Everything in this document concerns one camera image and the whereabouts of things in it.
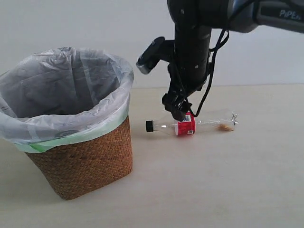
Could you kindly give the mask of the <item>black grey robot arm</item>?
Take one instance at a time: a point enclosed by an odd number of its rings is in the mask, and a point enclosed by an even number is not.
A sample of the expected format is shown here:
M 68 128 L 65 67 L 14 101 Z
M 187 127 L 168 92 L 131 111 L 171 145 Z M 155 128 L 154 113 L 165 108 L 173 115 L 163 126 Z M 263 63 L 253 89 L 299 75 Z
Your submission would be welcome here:
M 258 26 L 304 31 L 301 0 L 170 0 L 175 26 L 168 71 L 171 82 L 162 103 L 178 121 L 191 112 L 188 98 L 211 87 L 215 60 L 231 31 L 249 33 Z

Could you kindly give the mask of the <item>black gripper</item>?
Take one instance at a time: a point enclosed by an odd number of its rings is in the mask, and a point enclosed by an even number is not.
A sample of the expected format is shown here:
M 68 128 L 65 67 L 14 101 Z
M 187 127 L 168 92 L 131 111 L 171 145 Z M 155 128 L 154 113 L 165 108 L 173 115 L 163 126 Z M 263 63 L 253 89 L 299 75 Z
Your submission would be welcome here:
M 181 86 L 177 75 L 180 76 L 187 93 L 201 90 L 207 80 L 210 38 L 211 27 L 183 28 L 175 25 L 174 60 L 178 71 L 174 71 L 171 77 L 170 87 L 162 97 L 162 104 L 177 121 L 183 121 L 192 106 L 192 103 L 187 101 L 180 102 Z

